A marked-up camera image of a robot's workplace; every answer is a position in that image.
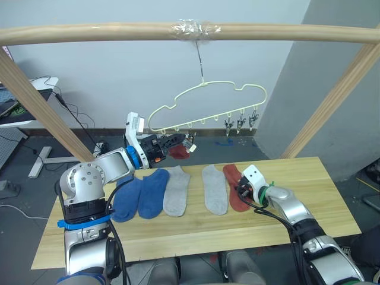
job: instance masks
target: wooden frame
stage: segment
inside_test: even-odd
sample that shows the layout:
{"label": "wooden frame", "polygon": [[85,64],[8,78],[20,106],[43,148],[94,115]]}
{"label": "wooden frame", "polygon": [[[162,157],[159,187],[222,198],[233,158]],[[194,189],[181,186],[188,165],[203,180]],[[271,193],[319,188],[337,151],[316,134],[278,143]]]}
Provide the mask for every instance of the wooden frame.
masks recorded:
{"label": "wooden frame", "polygon": [[[205,23],[218,27],[210,40],[316,40],[365,43],[338,83],[290,143],[281,158],[296,157],[380,57],[380,30],[319,25]],[[0,46],[99,40],[178,40],[177,23],[101,23],[0,29]],[[80,161],[93,156],[0,50],[0,81]]]}

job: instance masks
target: gray floor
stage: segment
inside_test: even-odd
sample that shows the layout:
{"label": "gray floor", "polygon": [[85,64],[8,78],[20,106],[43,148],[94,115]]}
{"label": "gray floor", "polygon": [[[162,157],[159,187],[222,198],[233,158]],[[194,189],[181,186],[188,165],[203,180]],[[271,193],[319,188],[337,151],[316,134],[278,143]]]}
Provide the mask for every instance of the gray floor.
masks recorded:
{"label": "gray floor", "polygon": [[[97,140],[99,139],[108,141],[111,149],[122,146],[122,139],[119,137],[97,138]],[[267,159],[251,137],[232,138],[232,140],[232,145],[226,145],[229,143],[225,137],[197,137],[195,143],[198,149],[189,159],[174,160],[168,158],[159,166]],[[93,148],[86,138],[83,141],[90,149]],[[44,145],[52,146],[51,157],[69,155],[55,139],[49,137],[32,137],[24,144],[38,151]],[[56,171],[43,169],[37,179],[29,179],[27,175],[35,159],[36,157],[31,150],[22,147],[16,149],[7,165],[0,171],[0,180],[8,179],[18,183],[21,185],[21,192],[18,197],[1,199],[0,204],[14,205],[30,216],[48,217],[56,198],[53,190],[54,183],[59,179],[62,172],[72,164],[63,164]],[[362,194],[373,192],[372,189],[358,182],[355,177],[344,182],[337,182],[336,185],[362,231],[370,229],[378,223],[379,213],[363,205],[357,199]],[[374,197],[372,201],[380,205],[379,197]],[[55,281],[64,275],[64,269],[30,270],[46,222],[26,219],[17,211],[5,207],[0,208],[0,217],[1,283],[55,284]],[[338,239],[338,242],[348,244],[351,238],[344,237]],[[296,284],[296,272],[288,245],[247,249],[247,251],[262,269],[268,284]],[[190,285],[221,281],[216,254],[182,256],[180,260],[182,264],[181,284]],[[146,261],[128,267],[133,285],[147,283],[153,262]],[[368,278],[373,274],[371,269],[362,268],[362,270]],[[113,284],[121,284],[120,279],[114,280]]]}

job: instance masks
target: white hanger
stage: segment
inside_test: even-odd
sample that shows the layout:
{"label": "white hanger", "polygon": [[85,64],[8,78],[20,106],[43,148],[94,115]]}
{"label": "white hanger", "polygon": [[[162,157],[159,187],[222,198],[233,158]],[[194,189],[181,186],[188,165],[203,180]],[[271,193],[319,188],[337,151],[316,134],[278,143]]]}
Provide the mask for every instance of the white hanger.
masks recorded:
{"label": "white hanger", "polygon": [[[268,94],[267,94],[267,91],[266,89],[261,86],[261,85],[257,85],[257,84],[244,84],[241,88],[238,88],[236,86],[236,83],[233,82],[233,81],[225,81],[225,80],[222,80],[222,81],[208,81],[208,82],[205,82],[204,81],[204,77],[203,77],[203,68],[202,68],[202,60],[201,60],[201,56],[200,56],[200,52],[199,52],[199,48],[198,48],[198,42],[196,41],[195,42],[196,44],[196,47],[197,47],[197,52],[198,52],[198,57],[199,57],[199,64],[201,66],[201,76],[202,76],[202,83],[197,85],[197,86],[194,86],[194,87],[191,87],[181,93],[179,93],[175,98],[174,98],[174,105],[169,107],[168,105],[163,105],[161,107],[159,107],[158,109],[156,109],[155,111],[153,111],[152,114],[150,114],[149,118],[148,118],[148,126],[150,128],[151,131],[153,132],[161,132],[162,134],[165,134],[166,133],[166,130],[167,129],[174,129],[175,131],[178,131],[179,130],[179,127],[181,126],[184,126],[184,125],[187,125],[189,128],[192,128],[192,124],[193,123],[196,123],[196,122],[201,122],[201,124],[205,124],[205,121],[207,119],[212,119],[214,118],[215,121],[218,120],[219,116],[223,116],[223,115],[227,115],[228,117],[231,117],[231,114],[232,112],[236,112],[236,111],[240,111],[241,113],[244,113],[244,110],[247,109],[247,108],[250,108],[250,107],[253,107],[253,108],[257,108],[257,106],[261,105],[261,104],[264,104],[265,101],[267,100],[267,97],[268,97]],[[166,108],[168,110],[172,110],[174,109],[176,106],[177,106],[177,99],[180,98],[180,96],[192,91],[192,90],[195,90],[195,89],[198,89],[198,88],[201,88],[201,87],[205,87],[205,86],[208,86],[210,84],[231,84],[233,86],[233,89],[235,91],[242,91],[245,87],[256,87],[256,88],[259,88],[261,89],[263,92],[264,92],[264,99],[262,101],[260,101],[259,103],[255,103],[255,104],[252,104],[252,105],[249,105],[249,106],[245,106],[245,107],[242,107],[242,108],[238,108],[238,109],[235,109],[235,110],[230,110],[230,111],[227,111],[227,112],[223,112],[223,113],[219,113],[219,114],[215,114],[215,115],[210,115],[210,116],[207,116],[207,117],[204,117],[204,118],[200,118],[200,119],[197,119],[197,120],[193,120],[193,121],[189,121],[189,122],[185,122],[185,123],[180,123],[180,124],[177,124],[177,125],[172,125],[172,126],[167,126],[165,128],[161,128],[161,129],[153,129],[150,125],[150,120],[151,118],[157,113],[159,112],[160,110]]]}

